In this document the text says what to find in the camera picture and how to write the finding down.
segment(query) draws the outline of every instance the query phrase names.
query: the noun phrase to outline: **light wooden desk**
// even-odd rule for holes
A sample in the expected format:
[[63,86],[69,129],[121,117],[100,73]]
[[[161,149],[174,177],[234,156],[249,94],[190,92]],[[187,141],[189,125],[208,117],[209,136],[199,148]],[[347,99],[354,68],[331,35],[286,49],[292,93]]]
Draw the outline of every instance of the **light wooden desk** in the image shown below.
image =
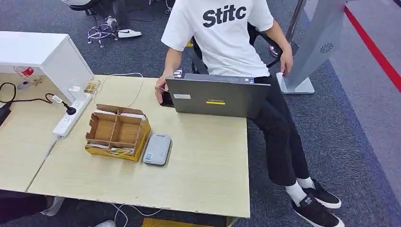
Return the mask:
[[[17,85],[21,81],[17,74],[0,73],[0,84],[11,82]],[[10,100],[13,92],[11,85],[4,85],[0,99]],[[37,87],[17,90],[16,100],[44,99],[48,92],[65,100],[47,78]],[[0,189],[25,192],[55,140],[53,128],[66,109],[62,105],[42,101],[13,103],[10,109],[10,115],[0,126]]]
[[[140,82],[141,78],[111,77],[96,101],[127,106]],[[180,114],[161,107],[154,97],[155,82],[144,79],[131,107],[148,116],[153,132],[171,136],[165,167],[87,153],[85,134],[96,108],[92,100],[71,134],[54,147],[28,192],[249,218],[246,119]]]

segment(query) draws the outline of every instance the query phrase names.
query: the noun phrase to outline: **external hard drive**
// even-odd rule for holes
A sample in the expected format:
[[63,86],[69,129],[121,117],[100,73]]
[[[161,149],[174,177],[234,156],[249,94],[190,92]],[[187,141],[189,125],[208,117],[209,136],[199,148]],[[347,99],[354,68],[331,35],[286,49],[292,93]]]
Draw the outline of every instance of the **external hard drive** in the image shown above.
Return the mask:
[[164,166],[170,150],[171,137],[164,134],[150,136],[143,156],[143,162],[150,165]]

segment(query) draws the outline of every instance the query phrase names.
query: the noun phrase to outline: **phone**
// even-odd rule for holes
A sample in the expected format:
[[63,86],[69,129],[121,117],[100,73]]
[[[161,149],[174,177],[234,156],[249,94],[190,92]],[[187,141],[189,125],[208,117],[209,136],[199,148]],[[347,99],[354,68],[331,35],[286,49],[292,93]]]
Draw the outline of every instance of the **phone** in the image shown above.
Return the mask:
[[162,93],[162,98],[163,98],[163,102],[160,105],[167,106],[167,107],[174,107],[173,99],[171,98],[170,92],[164,91]]

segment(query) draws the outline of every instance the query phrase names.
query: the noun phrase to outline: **laptop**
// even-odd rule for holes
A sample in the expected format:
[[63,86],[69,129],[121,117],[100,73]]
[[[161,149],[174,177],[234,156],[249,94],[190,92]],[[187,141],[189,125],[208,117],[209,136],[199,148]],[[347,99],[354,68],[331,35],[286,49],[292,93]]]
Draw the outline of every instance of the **laptop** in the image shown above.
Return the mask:
[[168,89],[179,113],[254,118],[268,95],[269,84],[253,77],[186,73],[168,77]]

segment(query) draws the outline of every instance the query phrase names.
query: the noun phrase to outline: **black pants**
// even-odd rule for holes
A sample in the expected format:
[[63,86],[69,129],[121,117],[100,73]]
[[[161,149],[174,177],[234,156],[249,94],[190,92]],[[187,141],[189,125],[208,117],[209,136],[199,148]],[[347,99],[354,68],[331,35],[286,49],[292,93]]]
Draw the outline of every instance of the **black pants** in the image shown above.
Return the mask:
[[0,225],[24,216],[33,215],[46,209],[44,195],[33,195],[24,198],[0,199]]
[[269,177],[275,184],[293,185],[296,178],[309,177],[301,138],[276,76],[255,78],[255,82],[271,84],[271,91],[258,116],[251,119],[264,134]]
[[92,9],[103,18],[108,16],[115,17],[119,29],[130,28],[124,0],[101,0],[100,4],[95,4]]

